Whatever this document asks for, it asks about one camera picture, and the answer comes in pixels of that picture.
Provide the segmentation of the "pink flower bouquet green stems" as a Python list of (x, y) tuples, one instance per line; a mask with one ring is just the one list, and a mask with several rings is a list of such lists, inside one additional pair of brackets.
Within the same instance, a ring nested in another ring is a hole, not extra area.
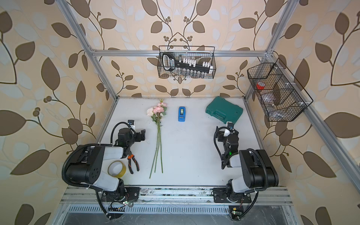
[(156, 124), (157, 127), (157, 136), (156, 136), (156, 149), (154, 153), (154, 158), (151, 166), (151, 171), (149, 179), (157, 171), (158, 156), (160, 156), (160, 171), (164, 172), (163, 169), (163, 157), (162, 157), (162, 134), (161, 134), (161, 120), (167, 114), (167, 104), (163, 99), (159, 100), (159, 103), (156, 106), (149, 108), (146, 112), (148, 117), (151, 117), (152, 121)]

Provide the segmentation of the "blue tape dispenser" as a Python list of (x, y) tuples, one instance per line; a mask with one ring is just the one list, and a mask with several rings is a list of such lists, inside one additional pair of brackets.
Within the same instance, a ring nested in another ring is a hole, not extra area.
[(180, 106), (178, 111), (178, 121), (184, 122), (185, 119), (186, 119), (186, 108), (184, 106)]

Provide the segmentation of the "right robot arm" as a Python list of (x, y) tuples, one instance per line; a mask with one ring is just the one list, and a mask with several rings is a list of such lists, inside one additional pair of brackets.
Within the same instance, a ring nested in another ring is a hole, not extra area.
[(221, 169), (240, 168), (239, 178), (230, 179), (224, 188), (214, 188), (215, 203), (252, 202), (249, 194), (277, 187), (279, 177), (265, 150), (239, 150), (239, 132), (232, 125), (216, 127), (213, 141), (220, 156)]

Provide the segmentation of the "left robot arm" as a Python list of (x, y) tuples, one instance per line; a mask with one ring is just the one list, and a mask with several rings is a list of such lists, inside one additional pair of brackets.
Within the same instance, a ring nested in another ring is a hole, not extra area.
[(126, 187), (123, 177), (140, 167), (131, 147), (145, 141), (146, 131), (137, 132), (135, 122), (117, 123), (110, 142), (78, 146), (66, 159), (61, 176), (70, 186), (95, 190), (99, 201), (136, 202), (139, 187)]

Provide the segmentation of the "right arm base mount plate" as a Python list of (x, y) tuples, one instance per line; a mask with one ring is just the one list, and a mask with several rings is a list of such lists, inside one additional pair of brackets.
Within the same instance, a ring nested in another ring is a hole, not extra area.
[(250, 195), (235, 193), (225, 187), (216, 187), (211, 191), (215, 203), (252, 203)]

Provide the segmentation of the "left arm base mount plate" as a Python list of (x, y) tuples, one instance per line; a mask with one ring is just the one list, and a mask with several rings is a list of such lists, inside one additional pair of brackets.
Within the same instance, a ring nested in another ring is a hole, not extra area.
[(102, 202), (137, 202), (140, 196), (139, 187), (124, 187), (114, 192), (104, 192), (101, 196)]

